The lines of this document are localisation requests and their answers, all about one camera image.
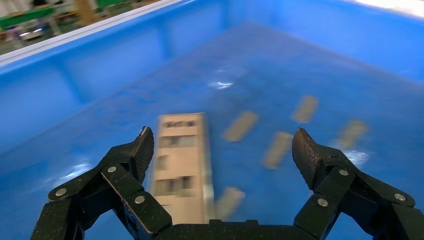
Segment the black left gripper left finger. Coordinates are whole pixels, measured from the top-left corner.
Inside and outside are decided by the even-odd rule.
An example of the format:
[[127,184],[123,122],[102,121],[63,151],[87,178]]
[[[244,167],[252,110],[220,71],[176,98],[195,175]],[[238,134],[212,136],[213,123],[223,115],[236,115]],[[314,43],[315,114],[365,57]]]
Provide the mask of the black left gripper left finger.
[[172,219],[143,187],[153,154],[154,135],[144,126],[132,142],[112,147],[94,168],[52,189],[31,239],[82,240],[108,211],[133,239],[156,238]]

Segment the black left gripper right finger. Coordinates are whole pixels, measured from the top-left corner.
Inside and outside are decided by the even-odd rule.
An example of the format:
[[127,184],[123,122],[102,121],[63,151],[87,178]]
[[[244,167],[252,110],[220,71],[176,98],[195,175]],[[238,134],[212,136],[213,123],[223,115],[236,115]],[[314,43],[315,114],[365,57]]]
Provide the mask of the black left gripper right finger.
[[423,239],[424,215],[409,194],[362,172],[341,150],[316,143],[304,128],[295,132],[291,147],[313,192],[295,227],[323,240],[345,214],[375,240]]

